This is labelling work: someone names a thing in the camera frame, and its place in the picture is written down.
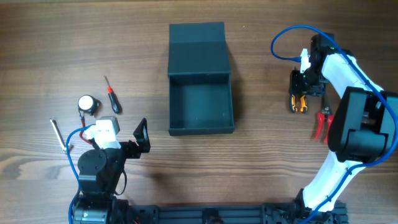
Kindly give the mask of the black red small screwdriver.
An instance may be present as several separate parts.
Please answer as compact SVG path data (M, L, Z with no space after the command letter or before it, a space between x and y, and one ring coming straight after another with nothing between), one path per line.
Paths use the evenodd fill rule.
M108 97L109 100L111 102L111 106L112 106L112 110L116 113L116 114L120 114L122 112L122 108L121 105L117 99L116 94L114 93L113 89L111 88L108 78L106 76L104 76L104 79L107 83L107 89L108 89Z

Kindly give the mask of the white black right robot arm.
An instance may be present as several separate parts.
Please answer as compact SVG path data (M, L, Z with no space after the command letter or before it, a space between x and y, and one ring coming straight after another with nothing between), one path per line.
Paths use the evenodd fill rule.
M333 34L317 34L292 70L289 108L308 111L307 96L321 96L318 139L326 126L328 155L314 179L285 210L292 221L332 217L336 200L366 167L387 159L397 146L397 94L384 91L359 69L353 54Z

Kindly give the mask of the orange black needle-nose pliers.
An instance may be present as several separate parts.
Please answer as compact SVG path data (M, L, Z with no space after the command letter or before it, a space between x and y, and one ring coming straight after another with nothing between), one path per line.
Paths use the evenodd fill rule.
M293 93L289 96L289 110L292 113L301 112L307 113L308 111L308 103L307 96L304 94L299 94L298 96Z

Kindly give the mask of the red handled snips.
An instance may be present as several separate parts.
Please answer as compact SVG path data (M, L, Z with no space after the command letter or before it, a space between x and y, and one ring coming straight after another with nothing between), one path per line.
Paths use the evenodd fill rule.
M324 143L326 143L326 144L328 143L328 134L329 134L329 130L330 130L333 118L334 118L334 115L333 115L333 111L330 107L327 94L324 93L322 96L322 108L317 113L317 129L315 132L314 139L318 139L321 136L321 133L322 133L322 130L324 127L324 123L327 123L326 136L324 139Z

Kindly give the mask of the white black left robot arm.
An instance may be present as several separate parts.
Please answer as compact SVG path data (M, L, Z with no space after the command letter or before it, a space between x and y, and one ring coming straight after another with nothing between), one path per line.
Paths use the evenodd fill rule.
M73 165L70 151L67 157L78 182L78 191L68 209L69 223L139 223L127 200L116 198L120 176L126 177L127 159L138 159L150 151L147 120L143 118L133 132L135 141L120 142L117 118L106 116L95 124L74 130L83 131L92 150L84 152Z

